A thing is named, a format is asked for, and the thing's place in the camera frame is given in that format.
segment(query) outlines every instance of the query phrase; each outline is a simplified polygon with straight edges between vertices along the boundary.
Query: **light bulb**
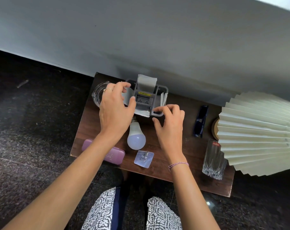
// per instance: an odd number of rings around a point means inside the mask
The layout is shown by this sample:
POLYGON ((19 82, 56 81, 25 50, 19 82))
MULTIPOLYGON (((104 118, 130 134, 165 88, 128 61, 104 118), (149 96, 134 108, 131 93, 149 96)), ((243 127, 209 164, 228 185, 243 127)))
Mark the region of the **light bulb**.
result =
POLYGON ((134 150, 141 149, 146 143, 146 137, 144 136, 136 117, 133 117, 130 123, 130 132, 127 143, 129 147, 134 150))

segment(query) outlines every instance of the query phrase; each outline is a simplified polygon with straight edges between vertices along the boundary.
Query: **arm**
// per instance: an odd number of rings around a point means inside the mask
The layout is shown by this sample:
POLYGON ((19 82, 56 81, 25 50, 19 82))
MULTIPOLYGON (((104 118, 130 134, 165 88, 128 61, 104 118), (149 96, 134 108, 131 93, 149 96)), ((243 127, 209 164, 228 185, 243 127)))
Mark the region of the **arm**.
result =
MULTIPOLYGON (((157 107, 163 111, 165 121, 161 127, 158 119, 153 118, 162 150, 168 163, 187 162, 182 153, 182 124, 184 111, 178 105, 157 107)), ((184 230, 219 230, 204 197, 196 184, 191 170, 186 164, 178 164, 171 169, 175 193, 184 230)))
POLYGON ((100 106, 101 132, 93 143, 30 205, 13 218, 5 230, 64 229, 95 177, 105 155, 128 129, 135 99, 125 107, 121 92, 126 82, 108 84, 100 106))

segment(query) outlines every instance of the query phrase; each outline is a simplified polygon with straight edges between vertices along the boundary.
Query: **black and white patterned fabric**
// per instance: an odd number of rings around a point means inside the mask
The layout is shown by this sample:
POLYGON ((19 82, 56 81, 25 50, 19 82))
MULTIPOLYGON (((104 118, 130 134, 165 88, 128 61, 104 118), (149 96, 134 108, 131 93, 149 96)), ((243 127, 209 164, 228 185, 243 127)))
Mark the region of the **black and white patterned fabric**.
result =
POLYGON ((180 218, 162 199, 152 197, 148 200, 146 230, 182 230, 180 218))
POLYGON ((116 188, 103 192, 92 206, 81 230, 111 230, 116 188))
MULTIPOLYGON (((91 208, 81 230, 111 230, 116 188, 103 192, 91 208)), ((146 230, 182 230, 180 218, 162 199, 148 200, 146 230)))

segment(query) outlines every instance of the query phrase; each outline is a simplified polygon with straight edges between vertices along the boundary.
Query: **gold ring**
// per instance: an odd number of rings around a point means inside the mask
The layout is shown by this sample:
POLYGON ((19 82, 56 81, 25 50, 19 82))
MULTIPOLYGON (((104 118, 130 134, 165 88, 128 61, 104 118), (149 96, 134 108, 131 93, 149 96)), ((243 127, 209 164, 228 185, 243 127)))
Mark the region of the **gold ring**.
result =
MULTIPOLYGON (((104 92, 106 92, 106 90, 107 90, 107 89, 110 89, 110 90, 112 90, 111 88, 105 88, 105 89, 104 89, 104 92)), ((113 91, 113 90, 112 90, 112 91, 113 91)))

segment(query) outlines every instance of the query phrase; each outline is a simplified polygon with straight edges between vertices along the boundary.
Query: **yellow label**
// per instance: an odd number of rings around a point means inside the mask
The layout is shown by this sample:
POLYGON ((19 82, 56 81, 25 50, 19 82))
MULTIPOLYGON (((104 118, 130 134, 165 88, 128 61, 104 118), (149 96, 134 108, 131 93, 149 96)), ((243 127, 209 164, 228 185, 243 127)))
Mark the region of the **yellow label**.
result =
POLYGON ((143 93, 143 92, 139 92, 139 94, 141 94, 141 95, 146 95, 146 96, 151 96, 152 94, 149 94, 149 93, 143 93))

